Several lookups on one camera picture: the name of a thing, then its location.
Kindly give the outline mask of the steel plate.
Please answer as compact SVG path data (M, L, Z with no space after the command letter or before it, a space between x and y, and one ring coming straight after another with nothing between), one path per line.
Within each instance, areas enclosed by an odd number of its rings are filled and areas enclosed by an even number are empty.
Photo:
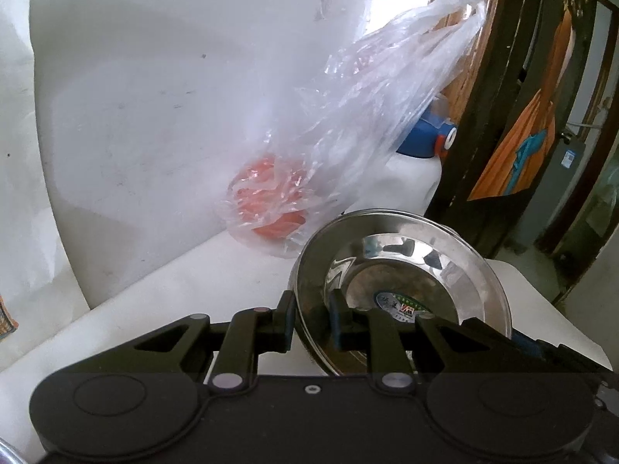
M349 307L385 311L399 324L431 313L460 324L479 319L509 337L512 313L489 263L465 240L425 222L391 215L346 215L305 244L289 279L296 329L326 373L364 371L361 352L340 352L330 332L328 297L341 290Z
M381 208L381 207L370 207L370 208L361 208L361 210L350 210L342 213L340 216L346 215L369 215L369 214L379 214L379 215L391 215L397 217L406 217L408 219L414 219L415 221L425 222L427 224L434 225L435 227L439 227L440 229L444 229L448 234L457 237L464 241L464 238L452 227L436 222L434 220L428 219L422 215L416 213L410 213L407 211L394 210L393 208Z

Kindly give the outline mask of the white printed table mat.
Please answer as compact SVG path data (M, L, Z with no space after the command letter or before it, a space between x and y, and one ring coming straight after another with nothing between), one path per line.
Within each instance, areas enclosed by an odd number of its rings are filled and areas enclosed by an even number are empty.
M566 345L613 370L603 348L563 317L515 267L487 262L504 288L517 331L555 346ZM211 322L228 322L240 310L275 308L289 286L294 263L259 254L222 232L145 276L1 372L1 439L26 461L37 463L45 451L31 426L28 403L47 375L190 314L205 313ZM289 353L262 355L259 373L324 372L295 337Z

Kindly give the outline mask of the clear plastic bag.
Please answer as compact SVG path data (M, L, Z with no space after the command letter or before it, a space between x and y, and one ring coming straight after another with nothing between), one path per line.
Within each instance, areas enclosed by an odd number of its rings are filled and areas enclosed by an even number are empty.
M485 0L433 0L333 53L227 186L219 210L227 232L296 257L361 198L461 72L486 16Z

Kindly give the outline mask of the colourful houses drawing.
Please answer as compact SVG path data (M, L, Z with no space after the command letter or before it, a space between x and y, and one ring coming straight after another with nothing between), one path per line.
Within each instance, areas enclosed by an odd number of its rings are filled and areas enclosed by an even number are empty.
M19 324L12 318L6 309L4 300L0 297L0 339L4 340L19 328Z

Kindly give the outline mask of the white blue water bottle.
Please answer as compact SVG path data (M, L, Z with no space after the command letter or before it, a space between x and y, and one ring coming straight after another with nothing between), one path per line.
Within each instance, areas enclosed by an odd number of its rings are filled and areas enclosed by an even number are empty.
M390 208L424 216L441 181L442 161L456 138L448 99L438 94L347 211Z

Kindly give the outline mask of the grey appliance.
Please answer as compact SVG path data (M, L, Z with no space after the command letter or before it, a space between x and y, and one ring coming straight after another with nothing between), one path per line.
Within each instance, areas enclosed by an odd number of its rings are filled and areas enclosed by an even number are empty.
M617 135L616 123L566 125L523 216L508 236L508 250L514 254L533 247L547 254L555 250L585 203L580 179L588 176L590 164L601 169Z

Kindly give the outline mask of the wooden door frame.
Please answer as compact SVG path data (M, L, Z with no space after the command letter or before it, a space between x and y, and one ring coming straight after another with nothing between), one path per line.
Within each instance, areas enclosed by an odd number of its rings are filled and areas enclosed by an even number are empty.
M476 180L475 164L483 160L489 139L486 125L497 96L513 84L510 56L517 50L518 25L528 0L485 0L486 23L464 60L462 72L444 89L457 138L443 158L442 178L427 216L454 223L455 211L468 198Z

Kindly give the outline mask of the orange dress lady painting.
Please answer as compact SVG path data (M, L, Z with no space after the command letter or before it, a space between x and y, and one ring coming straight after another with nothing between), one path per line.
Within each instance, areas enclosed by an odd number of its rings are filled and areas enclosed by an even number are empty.
M556 110L591 40L595 0L542 0L523 87L508 131L473 186L470 201L530 189L556 137Z

